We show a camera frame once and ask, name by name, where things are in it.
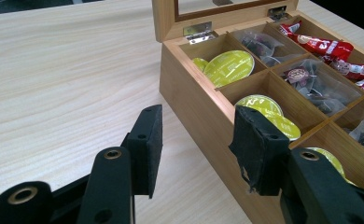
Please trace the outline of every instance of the metal hinge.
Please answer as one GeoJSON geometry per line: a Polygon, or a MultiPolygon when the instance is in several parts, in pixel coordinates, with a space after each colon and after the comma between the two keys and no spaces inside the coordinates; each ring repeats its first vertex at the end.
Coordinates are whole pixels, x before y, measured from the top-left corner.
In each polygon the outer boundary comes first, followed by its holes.
{"type": "Polygon", "coordinates": [[[285,13],[286,10],[287,6],[270,8],[268,16],[272,18],[274,21],[280,21],[287,15],[285,13]]]}
{"type": "Polygon", "coordinates": [[[206,40],[217,38],[212,30],[212,22],[208,21],[183,28],[183,36],[190,44],[197,44],[206,40]]]}

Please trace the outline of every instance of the wooden compartment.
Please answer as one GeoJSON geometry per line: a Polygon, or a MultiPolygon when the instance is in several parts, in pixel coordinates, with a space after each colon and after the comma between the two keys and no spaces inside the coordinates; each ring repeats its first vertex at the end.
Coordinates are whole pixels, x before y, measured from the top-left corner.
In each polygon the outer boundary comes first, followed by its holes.
{"type": "MultiPolygon", "coordinates": [[[[364,91],[283,35],[278,26],[281,22],[302,21],[298,34],[333,40],[343,40],[342,36],[296,10],[297,0],[248,1],[181,15],[176,0],[152,0],[152,4],[156,37],[162,42],[160,92],[253,223],[282,223],[284,218],[279,196],[260,197],[248,193],[249,186],[241,178],[240,167],[229,150],[234,105],[249,94],[273,98],[282,107],[285,117],[301,129],[301,137],[289,144],[291,150],[324,147],[341,161],[347,177],[364,188],[364,147],[343,129],[356,127],[364,119],[364,91]],[[268,13],[280,7],[286,9],[286,16],[274,21],[268,13]],[[185,27],[209,21],[217,35],[215,39],[190,44],[182,36],[185,27]],[[210,61],[232,49],[252,53],[240,41],[246,31],[264,33],[282,43],[273,56],[296,56],[280,64],[266,65],[254,55],[255,68],[249,76],[216,88],[192,59],[199,57],[210,61]],[[317,62],[315,74],[322,85],[334,89],[328,94],[341,97],[342,110],[327,116],[283,80],[286,70],[305,60],[317,62]]],[[[349,62],[364,63],[364,50],[354,49],[349,62]]]]}

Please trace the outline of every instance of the light wood surface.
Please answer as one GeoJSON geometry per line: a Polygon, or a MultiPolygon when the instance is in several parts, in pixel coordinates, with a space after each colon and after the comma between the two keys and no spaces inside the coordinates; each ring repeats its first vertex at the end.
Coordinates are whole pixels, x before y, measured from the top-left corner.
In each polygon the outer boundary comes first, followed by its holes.
{"type": "MultiPolygon", "coordinates": [[[[364,30],[308,0],[298,10],[364,49],[364,30]]],[[[148,0],[0,14],[0,194],[88,174],[142,109],[162,104],[157,185],[135,198],[137,223],[250,223],[159,93],[160,59],[148,0]]]]}

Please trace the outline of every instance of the wooden tea box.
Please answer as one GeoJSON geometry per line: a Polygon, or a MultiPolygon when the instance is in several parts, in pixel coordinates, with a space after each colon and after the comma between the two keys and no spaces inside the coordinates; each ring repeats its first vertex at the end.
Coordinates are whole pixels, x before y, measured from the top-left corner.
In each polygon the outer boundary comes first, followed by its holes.
{"type": "MultiPolygon", "coordinates": [[[[364,189],[364,146],[345,131],[355,129],[364,120],[364,91],[278,28],[280,24],[301,21],[296,34],[331,40],[345,38],[296,10],[297,4],[298,0],[261,0],[179,13],[177,0],[152,0],[156,38],[162,42],[160,92],[253,223],[280,223],[284,218],[279,196],[249,193],[229,149],[234,105],[247,95],[271,97],[282,107],[284,116],[300,128],[301,137],[290,142],[291,150],[326,149],[339,159],[346,177],[364,189]],[[282,43],[274,57],[297,56],[268,66],[252,54],[255,66],[250,76],[217,88],[192,60],[209,62],[229,50],[250,52],[240,41],[248,30],[270,35],[282,43]],[[327,115],[281,78],[290,66],[305,61],[314,61],[323,85],[343,96],[344,109],[327,115]]],[[[354,48],[348,62],[364,64],[364,49],[354,48]]]]}

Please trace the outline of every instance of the wooden table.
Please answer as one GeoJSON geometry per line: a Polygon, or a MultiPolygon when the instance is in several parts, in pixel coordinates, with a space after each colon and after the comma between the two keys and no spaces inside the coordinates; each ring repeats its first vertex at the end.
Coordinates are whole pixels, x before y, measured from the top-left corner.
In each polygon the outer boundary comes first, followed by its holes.
{"type": "MultiPolygon", "coordinates": [[[[364,48],[364,30],[308,0],[298,9],[364,48]]],[[[137,223],[250,223],[159,94],[160,58],[148,0],[0,14],[0,194],[87,175],[142,109],[162,104],[157,185],[135,198],[137,223]]]]}

